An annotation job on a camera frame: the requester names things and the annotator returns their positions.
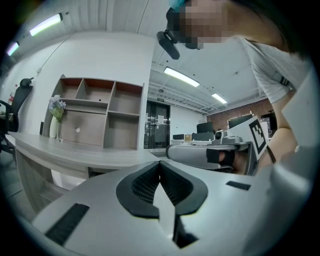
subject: white wall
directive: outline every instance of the white wall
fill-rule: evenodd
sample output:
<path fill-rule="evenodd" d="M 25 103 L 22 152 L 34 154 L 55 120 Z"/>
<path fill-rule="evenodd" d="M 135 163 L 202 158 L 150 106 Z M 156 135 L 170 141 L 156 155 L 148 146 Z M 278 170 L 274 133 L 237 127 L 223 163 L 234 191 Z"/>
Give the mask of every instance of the white wall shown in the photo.
<path fill-rule="evenodd" d="M 192 110 L 171 106 L 170 108 L 170 140 L 175 134 L 197 133 L 197 125 L 206 123 L 207 117 Z"/>
<path fill-rule="evenodd" d="M 62 74 L 66 77 L 101 78 L 141 86 L 144 84 L 141 112 L 145 113 L 154 45 L 155 40 L 150 37 L 106 31 L 80 32 L 69 38 L 58 38 L 30 52 L 9 71 L 9 76 L 2 84 L 4 88 L 0 99 L 8 101 L 15 84 L 19 84 L 23 78 L 34 77 L 34 88 L 22 106 L 19 117 L 19 131 L 29 134 L 39 134 L 48 100 Z M 37 75 L 36 70 L 51 54 Z M 144 124 L 145 115 L 141 118 Z M 141 149 L 143 139 L 144 125 L 141 125 L 138 140 Z"/>

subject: glass door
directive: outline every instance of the glass door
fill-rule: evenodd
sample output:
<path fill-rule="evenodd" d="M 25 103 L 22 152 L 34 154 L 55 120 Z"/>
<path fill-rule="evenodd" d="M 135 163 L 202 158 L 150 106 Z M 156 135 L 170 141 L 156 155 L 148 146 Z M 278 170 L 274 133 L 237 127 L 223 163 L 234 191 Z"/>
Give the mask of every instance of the glass door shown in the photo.
<path fill-rule="evenodd" d="M 148 101 L 145 119 L 144 148 L 166 148 L 170 138 L 170 106 Z"/>

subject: ceiling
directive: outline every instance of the ceiling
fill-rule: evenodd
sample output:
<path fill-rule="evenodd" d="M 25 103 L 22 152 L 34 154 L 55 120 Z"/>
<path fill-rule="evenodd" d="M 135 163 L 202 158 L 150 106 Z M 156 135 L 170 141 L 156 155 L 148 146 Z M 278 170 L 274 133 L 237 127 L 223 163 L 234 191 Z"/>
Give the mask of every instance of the ceiling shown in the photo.
<path fill-rule="evenodd" d="M 156 38 L 166 28 L 168 0 L 48 0 L 24 24 L 15 40 L 20 47 L 12 55 L 19 60 L 32 48 L 74 32 L 106 30 L 130 32 Z M 47 18 L 62 13 L 63 21 L 31 37 L 29 30 Z M 180 59 L 173 60 L 156 43 L 150 71 L 148 98 L 203 114 L 214 114 L 265 97 L 250 66 L 246 43 L 231 38 L 225 43 L 205 44 L 202 50 L 177 46 Z M 163 73 L 169 66 L 194 78 L 193 87 Z M 227 104 L 211 95 L 217 93 Z"/>

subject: desk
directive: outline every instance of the desk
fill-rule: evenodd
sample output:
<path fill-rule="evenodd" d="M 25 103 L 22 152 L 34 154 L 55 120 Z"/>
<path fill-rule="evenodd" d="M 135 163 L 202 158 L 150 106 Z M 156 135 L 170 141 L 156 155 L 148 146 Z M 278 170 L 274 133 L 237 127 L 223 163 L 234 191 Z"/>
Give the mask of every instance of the desk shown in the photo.
<path fill-rule="evenodd" d="M 21 183 L 37 214 L 68 190 L 53 184 L 51 169 L 89 179 L 92 173 L 107 173 L 159 159 L 150 152 L 101 148 L 27 133 L 10 132 L 15 138 L 16 162 Z"/>

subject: office chair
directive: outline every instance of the office chair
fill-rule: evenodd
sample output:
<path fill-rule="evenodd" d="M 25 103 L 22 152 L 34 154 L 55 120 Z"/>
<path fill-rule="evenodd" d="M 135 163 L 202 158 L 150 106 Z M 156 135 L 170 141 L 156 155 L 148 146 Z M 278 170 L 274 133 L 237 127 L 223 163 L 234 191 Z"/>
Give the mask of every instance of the office chair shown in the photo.
<path fill-rule="evenodd" d="M 8 132 L 17 132 L 19 129 L 18 112 L 33 89 L 33 86 L 31 86 L 32 79 L 33 77 L 21 80 L 20 87 L 15 91 L 12 105 L 0 100 L 0 106 L 1 104 L 5 106 L 5 118 L 0 118 L 0 153 L 5 151 L 12 155 L 15 154 L 15 147 L 8 141 L 6 134 Z"/>

